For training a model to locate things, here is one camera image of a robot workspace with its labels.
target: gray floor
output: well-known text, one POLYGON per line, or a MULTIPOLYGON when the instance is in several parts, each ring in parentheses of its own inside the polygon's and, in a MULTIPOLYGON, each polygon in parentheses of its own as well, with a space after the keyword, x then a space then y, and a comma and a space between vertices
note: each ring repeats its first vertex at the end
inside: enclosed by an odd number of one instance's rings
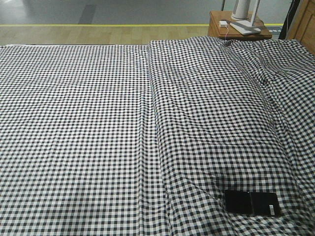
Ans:
MULTIPOLYGON (((0 24, 207 24, 221 0, 0 0, 0 24)), ((265 23, 283 23, 291 0, 263 0, 265 23)), ((227 0, 225 10, 232 10, 227 0)))

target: white power adapter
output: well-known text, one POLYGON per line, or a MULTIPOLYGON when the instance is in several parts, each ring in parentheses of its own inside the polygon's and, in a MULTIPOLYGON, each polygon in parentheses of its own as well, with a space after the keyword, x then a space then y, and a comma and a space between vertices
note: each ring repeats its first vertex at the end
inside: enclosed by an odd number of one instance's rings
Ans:
POLYGON ((227 27, 227 22, 226 21, 219 21, 219 27, 220 28, 226 28, 227 27))

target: black phone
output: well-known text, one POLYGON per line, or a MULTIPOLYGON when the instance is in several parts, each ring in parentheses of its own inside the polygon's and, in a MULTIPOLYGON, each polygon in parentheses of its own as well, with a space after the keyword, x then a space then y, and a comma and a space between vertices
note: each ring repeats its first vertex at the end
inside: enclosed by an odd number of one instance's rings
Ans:
POLYGON ((280 216, 276 193, 225 190, 226 210, 236 214, 280 216))

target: floor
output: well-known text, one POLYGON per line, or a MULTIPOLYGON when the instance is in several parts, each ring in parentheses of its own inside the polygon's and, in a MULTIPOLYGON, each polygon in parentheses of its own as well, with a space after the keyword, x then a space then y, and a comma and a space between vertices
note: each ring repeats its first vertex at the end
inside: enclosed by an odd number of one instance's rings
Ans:
MULTIPOLYGON (((259 17, 266 24, 283 23, 290 1, 261 1, 259 17)), ((221 2, 0 0, 0 45, 145 44, 151 40, 204 36, 209 11, 220 10, 221 2)), ((224 9, 232 10, 234 3, 226 1, 224 9)), ((278 38, 279 28, 270 29, 274 39, 278 38)))
MULTIPOLYGON (((283 23, 291 0, 264 0, 259 16, 283 23)), ((221 0, 0 0, 1 24, 207 24, 221 0)), ((228 0, 225 10, 232 10, 228 0)))
POLYGON ((0 27, 6 44, 147 44, 151 40, 204 36, 208 26, 178 27, 0 27))

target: wooden cabinet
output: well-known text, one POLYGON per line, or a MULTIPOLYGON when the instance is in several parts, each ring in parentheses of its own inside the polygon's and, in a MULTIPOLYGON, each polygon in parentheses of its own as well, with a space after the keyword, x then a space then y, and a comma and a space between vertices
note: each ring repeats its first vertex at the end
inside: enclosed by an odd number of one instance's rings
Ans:
MULTIPOLYGON (((220 28, 219 21, 235 22, 231 19, 231 11, 210 11, 210 23, 208 28, 208 36, 225 39, 227 28, 220 28)), ((238 39, 243 41, 257 41, 272 38, 272 34, 264 26, 264 23, 257 17, 255 26, 261 28, 261 32, 251 35, 242 35, 232 26, 228 25, 228 34, 226 39, 238 39)))

